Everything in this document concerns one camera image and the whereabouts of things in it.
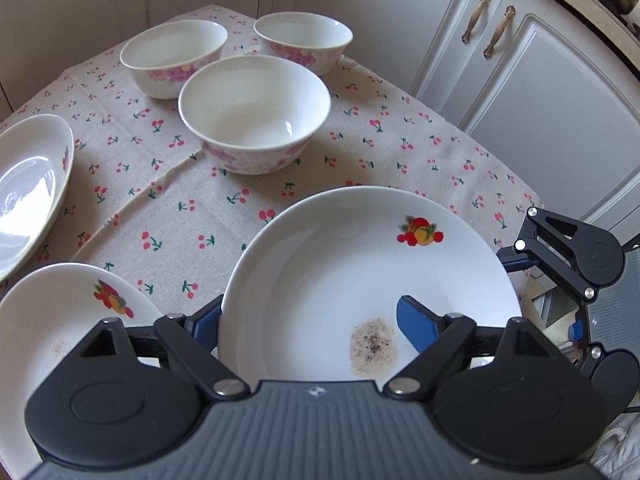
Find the tablecloth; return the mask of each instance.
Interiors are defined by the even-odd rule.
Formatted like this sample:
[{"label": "tablecloth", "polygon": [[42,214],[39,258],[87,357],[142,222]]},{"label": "tablecloth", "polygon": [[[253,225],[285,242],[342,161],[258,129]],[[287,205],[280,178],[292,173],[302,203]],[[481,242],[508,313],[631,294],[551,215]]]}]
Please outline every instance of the tablecloth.
[{"label": "tablecloth", "polygon": [[[228,29],[223,57],[258,53],[251,18],[217,6],[175,20],[186,18]],[[526,208],[540,204],[484,147],[345,57],[323,78],[332,111],[300,158],[265,176],[229,173],[202,153],[175,100],[136,87],[120,47],[66,70],[0,126],[48,112],[66,119],[76,140],[59,218],[36,256],[0,283],[0,297],[37,267],[77,261],[125,278],[164,313],[190,314],[225,290],[242,251],[277,214],[340,186],[428,197],[494,250],[512,244]],[[519,293],[523,278],[512,279]]]}]

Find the fruit decal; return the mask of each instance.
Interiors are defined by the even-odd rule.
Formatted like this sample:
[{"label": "fruit decal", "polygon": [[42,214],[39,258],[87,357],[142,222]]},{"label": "fruit decal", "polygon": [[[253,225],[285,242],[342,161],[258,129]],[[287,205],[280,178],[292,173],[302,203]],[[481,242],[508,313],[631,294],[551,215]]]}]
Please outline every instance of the fruit decal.
[{"label": "fruit decal", "polygon": [[111,285],[107,285],[103,280],[98,280],[99,285],[95,285],[94,296],[96,300],[100,300],[107,308],[112,308],[118,314],[126,315],[133,318],[133,311],[127,306],[127,302],[122,298],[116,289]]},{"label": "fruit decal", "polygon": [[444,239],[444,234],[438,231],[436,224],[429,224],[425,218],[405,216],[405,224],[400,226],[402,234],[398,235],[400,243],[407,242],[411,245],[429,245],[431,242],[439,244]]}]

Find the metal screw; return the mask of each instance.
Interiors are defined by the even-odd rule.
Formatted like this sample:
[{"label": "metal screw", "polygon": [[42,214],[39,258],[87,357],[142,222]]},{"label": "metal screw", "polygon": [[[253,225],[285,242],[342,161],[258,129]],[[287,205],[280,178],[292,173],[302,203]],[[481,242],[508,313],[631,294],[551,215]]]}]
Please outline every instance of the metal screw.
[{"label": "metal screw", "polygon": [[420,383],[411,377],[396,377],[389,383],[389,389],[398,395],[408,395],[420,389]]},{"label": "metal screw", "polygon": [[240,379],[220,379],[213,385],[213,390],[222,396],[241,394],[244,383]]}]

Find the gold handle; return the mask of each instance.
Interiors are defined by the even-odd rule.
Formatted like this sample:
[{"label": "gold handle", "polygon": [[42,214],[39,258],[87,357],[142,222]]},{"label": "gold handle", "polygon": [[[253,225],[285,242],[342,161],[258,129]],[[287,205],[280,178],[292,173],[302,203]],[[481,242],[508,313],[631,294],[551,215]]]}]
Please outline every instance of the gold handle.
[{"label": "gold handle", "polygon": [[504,13],[504,16],[502,17],[502,21],[495,28],[494,34],[491,37],[491,41],[489,42],[489,45],[487,46],[487,48],[484,50],[484,57],[486,59],[491,59],[494,56],[495,44],[498,43],[498,40],[500,40],[500,37],[502,36],[504,29],[507,28],[507,24],[511,21],[511,19],[515,15],[516,15],[516,8],[512,5],[507,7],[507,10]]},{"label": "gold handle", "polygon": [[471,32],[474,30],[476,23],[478,22],[478,18],[480,18],[480,14],[482,14],[482,10],[491,0],[480,0],[480,3],[476,7],[476,10],[471,14],[471,18],[469,18],[469,24],[466,26],[466,31],[462,35],[462,43],[467,44],[471,41]]}]

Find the bowl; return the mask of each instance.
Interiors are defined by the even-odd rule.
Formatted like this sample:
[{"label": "bowl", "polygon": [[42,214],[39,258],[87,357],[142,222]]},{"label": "bowl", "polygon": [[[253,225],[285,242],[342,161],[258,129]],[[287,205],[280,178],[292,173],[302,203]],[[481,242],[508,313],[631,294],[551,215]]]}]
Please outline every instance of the bowl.
[{"label": "bowl", "polygon": [[0,301],[0,462],[23,478],[40,462],[24,425],[31,394],[105,317],[147,326],[162,316],[122,278],[85,264],[54,264],[18,282]]},{"label": "bowl", "polygon": [[277,57],[237,56],[199,70],[178,98],[184,124],[204,152],[233,173],[284,168],[326,121],[331,97],[322,80]]},{"label": "bowl", "polygon": [[323,192],[277,216],[242,254],[218,355],[252,388],[264,379],[382,388],[417,356],[396,322],[405,294],[483,326],[521,315],[498,258],[447,209],[386,187]]},{"label": "bowl", "polygon": [[74,134],[56,115],[0,134],[0,282],[38,249],[56,221],[74,161]]},{"label": "bowl", "polygon": [[163,23],[131,38],[120,62],[149,97],[175,99],[190,76],[220,59],[226,28],[204,20]]},{"label": "bowl", "polygon": [[276,12],[254,23],[262,54],[295,61],[324,75],[340,60],[353,40],[346,25],[309,12]]}]

